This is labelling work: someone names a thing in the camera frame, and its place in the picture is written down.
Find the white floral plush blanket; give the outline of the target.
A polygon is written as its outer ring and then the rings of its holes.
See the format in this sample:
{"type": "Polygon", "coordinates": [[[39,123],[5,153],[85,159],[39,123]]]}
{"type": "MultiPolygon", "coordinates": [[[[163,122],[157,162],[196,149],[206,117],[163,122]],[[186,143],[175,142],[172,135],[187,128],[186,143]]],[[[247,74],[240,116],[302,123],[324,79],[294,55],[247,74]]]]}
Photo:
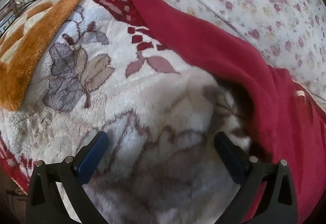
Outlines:
{"type": "Polygon", "coordinates": [[[27,193],[37,161],[74,156],[104,131],[109,147],[84,189],[106,221],[214,223],[240,186],[213,139],[223,131],[258,157],[251,108],[243,87],[154,38],[132,0],[81,0],[20,108],[1,108],[1,166],[27,193]]]}

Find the red knit garment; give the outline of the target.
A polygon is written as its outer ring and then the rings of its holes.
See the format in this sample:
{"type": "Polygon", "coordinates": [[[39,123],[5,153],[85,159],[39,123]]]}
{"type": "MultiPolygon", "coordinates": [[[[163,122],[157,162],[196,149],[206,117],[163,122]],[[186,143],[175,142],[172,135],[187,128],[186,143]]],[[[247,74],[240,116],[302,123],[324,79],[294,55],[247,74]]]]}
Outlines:
{"type": "Polygon", "coordinates": [[[151,34],[187,63],[243,87],[254,153],[288,161],[303,223],[325,193],[325,111],[288,70],[265,63],[249,43],[162,0],[132,0],[151,34]]]}

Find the orange patterned blanket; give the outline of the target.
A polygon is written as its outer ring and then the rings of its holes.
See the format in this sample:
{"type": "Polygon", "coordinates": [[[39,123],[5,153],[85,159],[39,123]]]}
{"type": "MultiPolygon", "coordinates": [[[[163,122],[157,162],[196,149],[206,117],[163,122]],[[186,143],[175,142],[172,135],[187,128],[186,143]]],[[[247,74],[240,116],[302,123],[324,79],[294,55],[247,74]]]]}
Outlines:
{"type": "Polygon", "coordinates": [[[1,108],[20,108],[45,49],[80,1],[41,0],[1,37],[1,108]]]}

